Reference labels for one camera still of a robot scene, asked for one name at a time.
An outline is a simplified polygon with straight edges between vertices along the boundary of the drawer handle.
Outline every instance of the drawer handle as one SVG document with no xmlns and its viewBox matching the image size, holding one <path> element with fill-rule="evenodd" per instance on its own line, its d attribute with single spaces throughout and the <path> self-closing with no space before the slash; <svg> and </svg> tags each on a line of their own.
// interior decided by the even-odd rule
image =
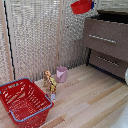
<svg viewBox="0 0 128 128">
<path fill-rule="evenodd" d="M 110 64 L 114 64 L 114 65 L 116 65 L 116 66 L 120 66 L 118 63 L 115 63 L 115 62 L 112 62 L 112 61 L 110 61 L 110 60 L 107 60 L 107 59 L 105 59 L 105 58 L 103 58 L 103 57 L 100 57 L 100 56 L 96 56 L 98 59 L 101 59 L 101 60 L 103 60 L 103 61 L 106 61 L 106 62 L 108 62 L 108 63 L 110 63 Z"/>
<path fill-rule="evenodd" d="M 116 41 L 114 41 L 114 40 L 104 39 L 104 38 L 101 38 L 101 37 L 99 37 L 99 36 L 89 35 L 89 37 L 93 37 L 93 38 L 96 38 L 96 39 L 100 39 L 100 40 L 104 40 L 104 41 L 108 41 L 108 42 L 110 42 L 110 43 L 116 44 Z"/>
</svg>

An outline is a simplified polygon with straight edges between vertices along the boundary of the red plastic basket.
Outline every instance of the red plastic basket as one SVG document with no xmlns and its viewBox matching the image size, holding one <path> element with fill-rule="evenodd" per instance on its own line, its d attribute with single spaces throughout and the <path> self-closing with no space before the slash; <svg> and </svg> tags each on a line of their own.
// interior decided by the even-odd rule
<svg viewBox="0 0 128 128">
<path fill-rule="evenodd" d="M 91 9 L 92 0 L 80 0 L 71 4 L 71 8 L 74 14 L 83 14 Z"/>
<path fill-rule="evenodd" d="M 28 78 L 1 85 L 0 99 L 19 128 L 38 128 L 45 122 L 50 108 L 54 105 Z"/>
</svg>

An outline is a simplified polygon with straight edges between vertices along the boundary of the red basket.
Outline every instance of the red basket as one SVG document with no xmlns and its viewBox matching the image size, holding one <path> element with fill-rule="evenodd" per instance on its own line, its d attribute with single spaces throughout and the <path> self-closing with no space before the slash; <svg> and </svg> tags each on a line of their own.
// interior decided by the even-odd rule
<svg viewBox="0 0 128 128">
<path fill-rule="evenodd" d="M 91 9 L 92 0 L 80 0 L 71 4 L 71 8 L 74 14 L 83 14 Z"/>
<path fill-rule="evenodd" d="M 54 105 L 28 78 L 1 85 L 0 99 L 19 128 L 38 128 L 45 122 L 50 108 Z"/>
</svg>

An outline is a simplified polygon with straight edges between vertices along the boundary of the gray dresser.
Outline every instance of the gray dresser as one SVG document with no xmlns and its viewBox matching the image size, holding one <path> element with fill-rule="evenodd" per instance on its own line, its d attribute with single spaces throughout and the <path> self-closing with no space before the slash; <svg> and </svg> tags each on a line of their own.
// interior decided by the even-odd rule
<svg viewBox="0 0 128 128">
<path fill-rule="evenodd" d="M 91 49 L 90 64 L 124 79 L 128 68 L 128 15 L 120 12 L 99 10 L 98 16 L 86 18 L 82 44 Z"/>
</svg>

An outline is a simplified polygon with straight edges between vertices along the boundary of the dresser drawer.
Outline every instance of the dresser drawer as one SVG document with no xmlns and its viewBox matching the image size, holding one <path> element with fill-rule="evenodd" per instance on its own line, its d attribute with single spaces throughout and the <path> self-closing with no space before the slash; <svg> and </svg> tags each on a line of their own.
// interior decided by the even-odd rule
<svg viewBox="0 0 128 128">
<path fill-rule="evenodd" d="M 123 79 L 125 78 L 125 72 L 128 68 L 128 62 L 122 61 L 120 59 L 105 55 L 94 50 L 91 51 L 89 63 Z"/>
<path fill-rule="evenodd" d="M 85 19 L 83 45 L 128 61 L 128 25 Z"/>
</svg>

